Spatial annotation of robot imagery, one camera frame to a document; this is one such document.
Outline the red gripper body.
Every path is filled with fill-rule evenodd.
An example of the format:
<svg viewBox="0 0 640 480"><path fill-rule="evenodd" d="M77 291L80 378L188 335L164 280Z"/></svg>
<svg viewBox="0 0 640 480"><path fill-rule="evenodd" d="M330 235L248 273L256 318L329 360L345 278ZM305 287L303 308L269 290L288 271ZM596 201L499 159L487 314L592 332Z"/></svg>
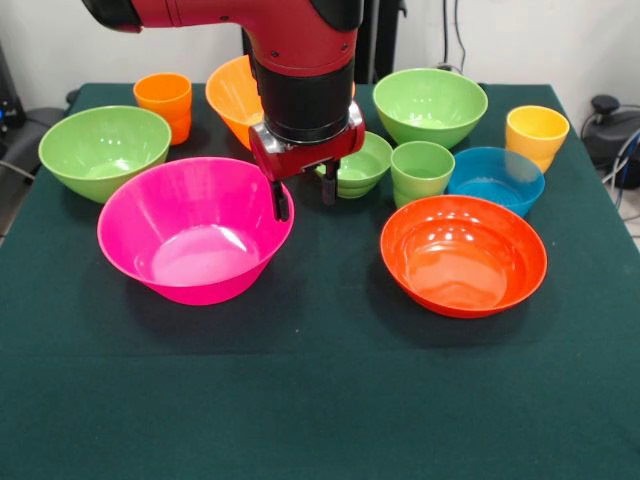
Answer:
<svg viewBox="0 0 640 480"><path fill-rule="evenodd" d="M259 169L269 181L281 181L316 164L359 151L365 139L365 122L355 101L349 106L347 119L341 132L319 143L291 143L271 133L265 123L252 126L249 141Z"/></svg>

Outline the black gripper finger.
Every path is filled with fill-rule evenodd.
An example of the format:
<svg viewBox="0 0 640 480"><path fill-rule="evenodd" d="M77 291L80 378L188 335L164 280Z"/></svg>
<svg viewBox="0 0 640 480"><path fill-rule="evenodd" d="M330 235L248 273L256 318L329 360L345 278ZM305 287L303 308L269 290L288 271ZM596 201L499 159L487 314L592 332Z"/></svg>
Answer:
<svg viewBox="0 0 640 480"><path fill-rule="evenodd" d="M270 182L273 205L274 205L274 217L277 221L285 222L289 219L289 202L284 193L283 185L280 181Z"/></svg>
<svg viewBox="0 0 640 480"><path fill-rule="evenodd" d="M337 199L339 160L331 159L324 163L325 173L322 180L322 201L325 205L334 205Z"/></svg>

